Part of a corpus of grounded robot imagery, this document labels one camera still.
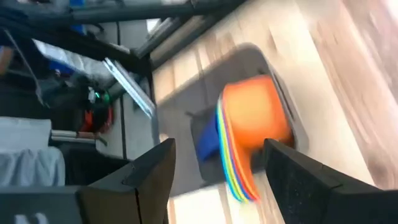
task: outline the light wood surface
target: light wood surface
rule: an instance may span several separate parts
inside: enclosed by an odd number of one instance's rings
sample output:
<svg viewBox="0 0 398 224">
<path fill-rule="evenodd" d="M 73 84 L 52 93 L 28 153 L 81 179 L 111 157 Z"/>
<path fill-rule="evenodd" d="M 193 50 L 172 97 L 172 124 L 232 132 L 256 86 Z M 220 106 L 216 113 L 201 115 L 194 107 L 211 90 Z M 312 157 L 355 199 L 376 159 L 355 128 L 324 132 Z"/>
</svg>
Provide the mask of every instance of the light wood surface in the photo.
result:
<svg viewBox="0 0 398 224">
<path fill-rule="evenodd" d="M 157 104 L 243 43 L 285 82 L 308 135 L 302 153 L 382 189 L 398 183 L 394 0 L 250 0 L 154 73 Z M 170 223 L 283 223 L 265 174 L 259 203 L 225 184 L 169 200 Z"/>
</svg>

